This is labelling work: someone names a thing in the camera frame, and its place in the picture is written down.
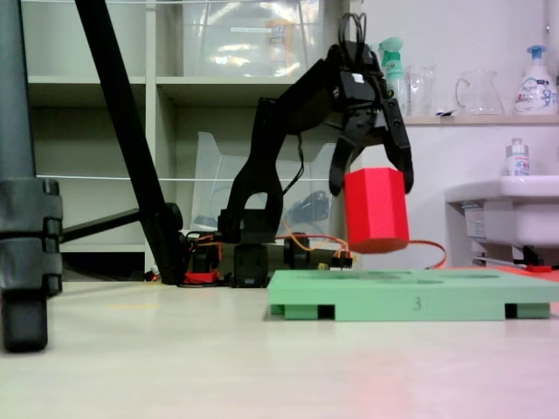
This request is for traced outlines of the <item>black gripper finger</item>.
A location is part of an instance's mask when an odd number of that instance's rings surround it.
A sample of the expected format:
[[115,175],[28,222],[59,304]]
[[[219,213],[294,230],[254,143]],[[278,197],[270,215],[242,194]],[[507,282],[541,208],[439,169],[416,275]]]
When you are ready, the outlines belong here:
[[387,136],[383,140],[385,153],[392,165],[404,175],[404,191],[409,194],[414,184],[411,145],[404,118],[395,98],[382,101]]
[[362,152],[364,134],[363,127],[347,126],[335,143],[328,180],[329,190],[333,196],[338,196],[342,192],[346,170]]

